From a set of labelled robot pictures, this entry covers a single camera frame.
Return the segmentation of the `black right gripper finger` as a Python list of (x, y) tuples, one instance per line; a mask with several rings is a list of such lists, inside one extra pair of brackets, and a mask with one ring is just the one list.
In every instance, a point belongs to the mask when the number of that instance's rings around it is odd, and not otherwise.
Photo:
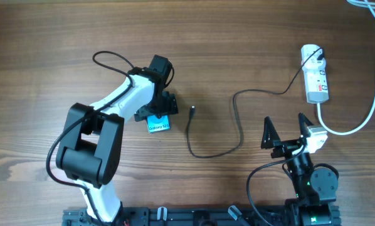
[(264, 119), (263, 136), (261, 140), (262, 149), (271, 149), (280, 145), (280, 137), (269, 116)]
[(314, 124), (303, 113), (298, 114), (298, 123), (300, 128), (300, 134), (304, 137), (308, 137), (309, 132), (307, 130), (307, 127), (313, 126)]

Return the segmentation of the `blue Galaxy smartphone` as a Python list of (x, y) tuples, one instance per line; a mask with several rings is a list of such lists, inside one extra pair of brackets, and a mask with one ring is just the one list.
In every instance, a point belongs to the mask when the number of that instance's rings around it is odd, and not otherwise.
[(170, 130), (171, 125), (168, 116), (149, 116), (147, 118), (147, 129), (150, 133)]

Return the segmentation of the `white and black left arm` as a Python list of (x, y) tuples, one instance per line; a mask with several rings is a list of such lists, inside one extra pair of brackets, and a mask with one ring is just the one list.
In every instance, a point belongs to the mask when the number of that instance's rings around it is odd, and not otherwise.
[(127, 121), (146, 121), (150, 133), (167, 131), (169, 116), (178, 113), (175, 95), (166, 90), (174, 76), (167, 58), (156, 55), (148, 67), (132, 67), (124, 75), (122, 85), (102, 100), (70, 107), (48, 154), (56, 154), (57, 168), (69, 178), (66, 185), (83, 192), (90, 225), (127, 225), (112, 182)]

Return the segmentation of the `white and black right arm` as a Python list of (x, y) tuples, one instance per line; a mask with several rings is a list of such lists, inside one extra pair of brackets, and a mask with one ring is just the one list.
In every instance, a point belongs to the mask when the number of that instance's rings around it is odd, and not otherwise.
[(272, 158), (283, 158), (296, 198), (285, 201), (285, 225), (340, 225), (339, 207), (333, 205), (338, 189), (338, 171), (326, 163), (313, 164), (310, 155), (326, 142), (322, 126), (298, 115), (300, 137), (282, 141), (270, 117), (264, 120), (262, 149), (271, 149)]

